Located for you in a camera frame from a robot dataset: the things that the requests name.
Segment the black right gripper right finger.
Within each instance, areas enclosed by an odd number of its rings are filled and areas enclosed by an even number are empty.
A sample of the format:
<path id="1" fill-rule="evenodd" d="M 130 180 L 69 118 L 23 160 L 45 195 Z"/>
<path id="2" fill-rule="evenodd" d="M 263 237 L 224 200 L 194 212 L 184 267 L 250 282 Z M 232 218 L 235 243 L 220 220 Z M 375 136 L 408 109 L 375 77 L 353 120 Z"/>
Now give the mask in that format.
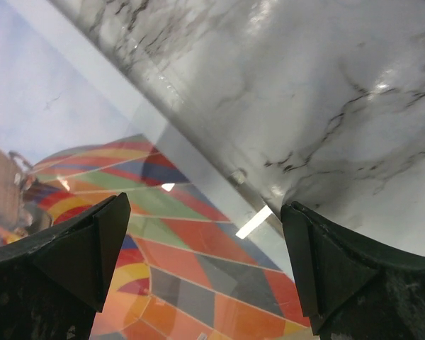
<path id="1" fill-rule="evenodd" d="M 425 257 L 338 225 L 298 202 L 281 210 L 302 313 L 321 339 L 425 339 Z"/>

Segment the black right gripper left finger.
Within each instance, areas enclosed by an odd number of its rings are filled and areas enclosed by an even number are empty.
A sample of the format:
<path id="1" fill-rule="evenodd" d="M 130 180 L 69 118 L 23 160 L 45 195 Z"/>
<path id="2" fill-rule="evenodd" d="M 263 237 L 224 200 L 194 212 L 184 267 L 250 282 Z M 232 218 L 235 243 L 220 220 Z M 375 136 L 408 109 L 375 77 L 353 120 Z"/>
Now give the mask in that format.
<path id="1" fill-rule="evenodd" d="M 125 193 L 0 247 L 0 339 L 88 339 L 130 218 Z"/>

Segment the colourful balloon photo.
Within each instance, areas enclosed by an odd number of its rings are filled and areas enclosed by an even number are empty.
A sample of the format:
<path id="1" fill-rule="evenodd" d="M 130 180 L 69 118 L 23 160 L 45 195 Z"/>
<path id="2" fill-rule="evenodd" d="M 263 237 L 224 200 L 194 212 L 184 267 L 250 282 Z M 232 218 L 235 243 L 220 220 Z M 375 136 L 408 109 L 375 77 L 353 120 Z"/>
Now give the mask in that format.
<path id="1" fill-rule="evenodd" d="M 294 282 L 0 1 L 0 339 L 289 339 Z"/>

